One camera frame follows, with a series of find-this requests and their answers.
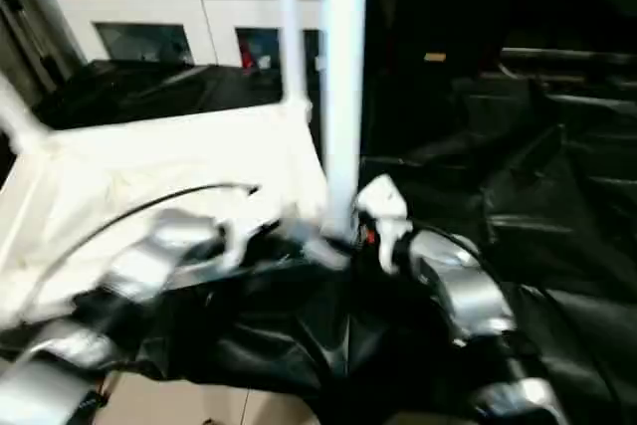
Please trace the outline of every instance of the cabinet door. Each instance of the cabinet door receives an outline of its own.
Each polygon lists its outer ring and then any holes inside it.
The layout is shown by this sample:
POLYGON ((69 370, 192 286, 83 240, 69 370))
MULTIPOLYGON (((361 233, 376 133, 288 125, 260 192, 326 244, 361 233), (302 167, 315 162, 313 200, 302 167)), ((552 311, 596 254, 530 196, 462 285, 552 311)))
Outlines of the cabinet door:
POLYGON ((201 0, 58 0, 86 60, 216 64, 201 0))
MULTIPOLYGON (((318 43, 321 3, 319 0, 299 1, 301 27, 306 32, 307 50, 318 43)), ((271 34, 281 26, 279 0, 204 0, 206 17, 220 65, 245 66, 246 44, 261 37, 271 44, 271 34)), ((279 51, 278 37, 274 35, 274 50, 279 51)), ((264 50, 272 51, 272 45, 264 50)), ((309 62, 314 62, 313 52, 306 52, 309 62)))

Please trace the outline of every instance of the wire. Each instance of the wire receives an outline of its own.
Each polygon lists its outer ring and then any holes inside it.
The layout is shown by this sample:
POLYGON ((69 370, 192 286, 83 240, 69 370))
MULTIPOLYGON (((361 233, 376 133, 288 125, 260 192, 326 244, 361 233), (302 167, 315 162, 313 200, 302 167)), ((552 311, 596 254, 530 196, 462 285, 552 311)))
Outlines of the wire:
MULTIPOLYGON (((419 220, 414 219, 414 218, 409 218, 409 221, 411 221, 418 229, 423 229, 423 230, 426 230, 426 231, 431 231, 433 233, 440 234, 442 237, 444 237, 448 241, 450 241, 450 242, 454 243, 456 246, 462 248, 474 260, 476 260, 481 266, 486 265, 486 267, 484 267, 483 269, 485 269, 485 271, 487 271, 487 273, 489 275, 491 275, 494 278, 494 280, 496 280, 496 282, 498 282, 498 283, 502 283, 503 282, 502 279, 499 277, 499 274, 494 270, 492 265, 484 257, 482 257, 479 253, 477 253, 475 251, 472 251, 471 248, 468 248, 467 245, 465 243, 463 243, 460 239, 458 239, 456 236, 454 236, 454 235, 452 235, 450 233, 447 233, 446 231, 444 231, 444 230, 442 230, 440 228, 437 228, 435 226, 429 225, 427 223, 424 223, 424 222, 419 221, 419 220)), ((587 341, 584 339, 583 333, 581 332, 579 326, 570 317, 568 312, 557 301, 557 299, 554 298, 545 288, 543 288, 541 286, 533 286, 533 287, 536 288, 537 291, 544 296, 544 298, 548 301, 548 303, 551 306, 553 306, 554 309, 557 310, 557 312, 561 315, 562 320, 571 329, 571 332, 575 336, 575 339, 580 344, 581 348, 584 350, 586 355, 588 355, 588 359, 590 360, 590 362, 592 363, 593 367, 597 371, 597 374, 599 375, 599 378, 601 378, 601 380, 604 382, 604 386, 608 390, 608 395, 610 396, 611 400, 615 403, 615 405, 617 407, 617 414, 619 416, 619 422, 618 423, 623 423, 624 425, 630 425, 632 422, 630 420, 630 416, 628 414, 628 410, 626 409, 626 406, 625 406, 624 402, 621 400, 621 397, 619 396, 619 393, 617 392, 617 387, 615 387, 615 385, 613 384, 613 381, 612 381, 610 375, 608 374, 608 371, 606 370, 606 367, 604 367, 602 365, 602 362, 597 357, 597 354, 595 352, 593 352, 592 347, 588 346, 587 341)))
POLYGON ((186 196, 188 194, 192 194, 192 193, 196 193, 196 192, 204 191, 204 190, 209 190, 209 189, 245 189, 249 195, 252 195, 259 190, 259 186, 243 184, 243 183, 227 182, 227 183, 204 184, 202 186, 194 186, 191 188, 180 189, 178 191, 168 193, 164 196, 160 196, 150 201, 146 201, 145 203, 135 206, 134 208, 128 209, 127 211, 124 211, 123 213, 110 219, 109 221, 106 221, 104 224, 99 226, 92 233, 88 234, 87 236, 82 238, 80 241, 78 241, 76 244, 74 244, 69 249, 67 249, 56 261, 53 262, 53 264, 51 264, 50 267, 46 269, 45 273, 40 278, 38 278, 38 281, 34 284, 24 304, 18 310, 17 312, 18 320, 22 324, 26 322, 25 317, 31 310, 31 306, 33 305, 35 300, 38 298, 40 293, 42 293, 44 286, 49 281, 51 281, 51 279, 56 274, 58 274, 58 272, 60 272, 60 270, 62 269, 66 261, 69 259, 69 257, 73 255, 75 252, 77 252, 80 248, 85 246, 89 241, 93 240, 94 238, 99 236, 101 233, 106 231, 108 228, 123 221, 124 219, 129 218, 130 216, 134 216, 135 214, 145 211, 146 209, 149 209, 157 204, 169 201, 174 198, 178 198, 180 196, 186 196))

